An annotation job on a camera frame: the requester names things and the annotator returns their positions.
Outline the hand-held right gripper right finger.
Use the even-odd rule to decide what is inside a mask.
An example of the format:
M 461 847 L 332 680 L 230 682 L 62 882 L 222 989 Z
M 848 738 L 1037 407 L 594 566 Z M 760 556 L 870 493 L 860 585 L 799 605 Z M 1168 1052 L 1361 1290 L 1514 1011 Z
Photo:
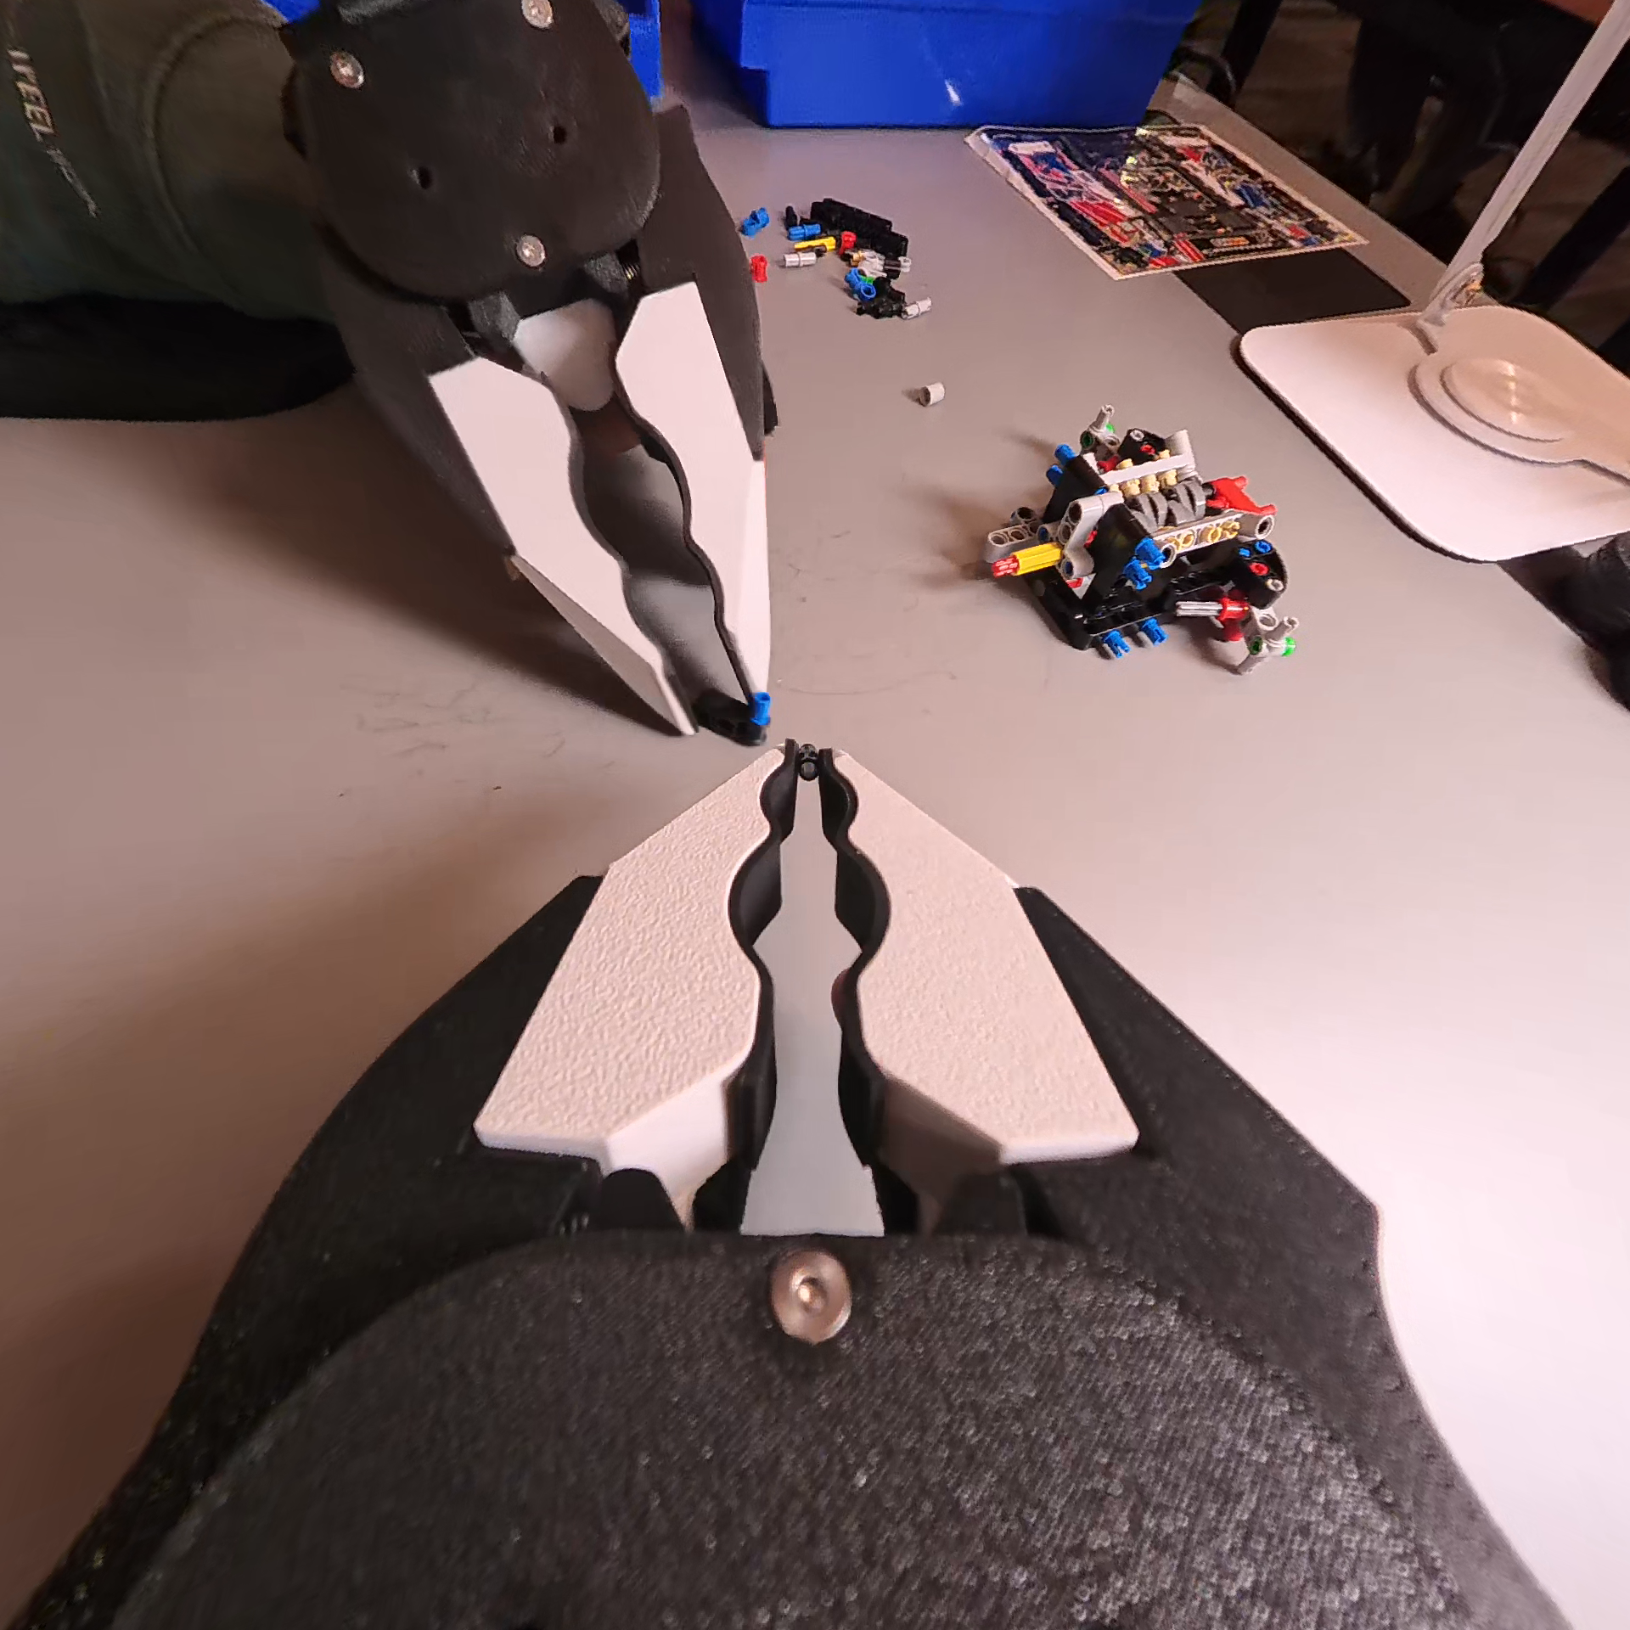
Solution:
M 1134 1115 L 1016 882 L 852 753 L 818 748 L 838 1106 L 882 1230 L 933 1227 L 969 1178 L 1130 1150 Z

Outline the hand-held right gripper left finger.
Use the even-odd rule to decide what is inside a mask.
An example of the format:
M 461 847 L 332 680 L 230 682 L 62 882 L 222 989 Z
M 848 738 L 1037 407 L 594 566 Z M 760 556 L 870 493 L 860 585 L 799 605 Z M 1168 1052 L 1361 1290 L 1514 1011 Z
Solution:
M 774 1105 L 772 986 L 797 748 L 763 750 L 616 858 L 473 1120 L 488 1149 L 646 1171 L 729 1227 Z

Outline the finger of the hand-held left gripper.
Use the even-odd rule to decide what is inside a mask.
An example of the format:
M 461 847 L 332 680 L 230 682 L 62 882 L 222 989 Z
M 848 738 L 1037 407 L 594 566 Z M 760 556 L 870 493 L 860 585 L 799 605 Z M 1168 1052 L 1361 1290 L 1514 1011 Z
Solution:
M 711 580 L 719 639 L 743 699 L 758 701 L 772 634 L 765 468 L 695 281 L 641 295 L 616 346 L 614 380 L 675 476 L 684 543 Z
M 560 398 L 495 359 L 465 359 L 429 386 L 519 573 L 651 712 L 692 734 L 665 655 L 629 605 L 624 565 L 585 514 L 577 431 Z

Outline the person's left forearm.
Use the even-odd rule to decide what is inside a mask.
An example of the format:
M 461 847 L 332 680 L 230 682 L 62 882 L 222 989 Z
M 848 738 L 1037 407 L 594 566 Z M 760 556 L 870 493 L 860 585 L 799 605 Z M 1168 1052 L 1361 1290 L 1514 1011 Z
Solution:
M 1 298 L 327 319 L 291 59 L 256 1 L 1 4 Z

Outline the pile of small lego pieces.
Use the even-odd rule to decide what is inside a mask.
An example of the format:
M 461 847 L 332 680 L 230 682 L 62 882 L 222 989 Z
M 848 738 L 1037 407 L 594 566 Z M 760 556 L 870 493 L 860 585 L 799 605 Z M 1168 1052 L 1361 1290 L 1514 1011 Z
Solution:
M 757 206 L 740 218 L 738 232 L 752 244 L 745 256 L 752 281 L 767 283 L 774 269 L 825 269 L 853 315 L 920 320 L 933 310 L 930 295 L 913 295 L 903 286 L 913 271 L 913 256 L 908 235 L 889 217 L 823 196 L 804 210 L 785 205 L 779 223 L 784 242 L 770 249 L 758 242 L 772 225 L 770 212 Z

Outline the lego car chassis assembly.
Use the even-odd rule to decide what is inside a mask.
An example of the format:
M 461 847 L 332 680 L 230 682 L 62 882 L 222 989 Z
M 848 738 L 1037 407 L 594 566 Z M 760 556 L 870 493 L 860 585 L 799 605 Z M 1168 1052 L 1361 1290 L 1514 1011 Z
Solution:
M 1246 675 L 1293 655 L 1276 507 L 1244 475 L 1208 478 L 1184 429 L 1162 432 L 1103 403 L 1054 448 L 1047 497 L 988 531 L 988 577 L 1028 588 L 1074 650 L 1120 660 L 1195 622 Z

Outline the printed lego instruction booklet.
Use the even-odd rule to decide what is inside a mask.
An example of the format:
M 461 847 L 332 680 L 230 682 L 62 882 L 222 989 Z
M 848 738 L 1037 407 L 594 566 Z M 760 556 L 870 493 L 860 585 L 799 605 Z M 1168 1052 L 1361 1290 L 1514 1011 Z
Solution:
M 1196 123 L 986 125 L 965 145 L 1111 279 L 1346 251 L 1368 242 Z

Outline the black mat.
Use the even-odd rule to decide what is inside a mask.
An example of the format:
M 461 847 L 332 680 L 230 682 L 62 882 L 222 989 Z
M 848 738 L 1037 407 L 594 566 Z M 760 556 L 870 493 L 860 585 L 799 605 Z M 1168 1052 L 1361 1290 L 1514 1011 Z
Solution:
M 1174 273 L 1234 334 L 1405 310 L 1407 293 L 1347 249 L 1217 261 Z

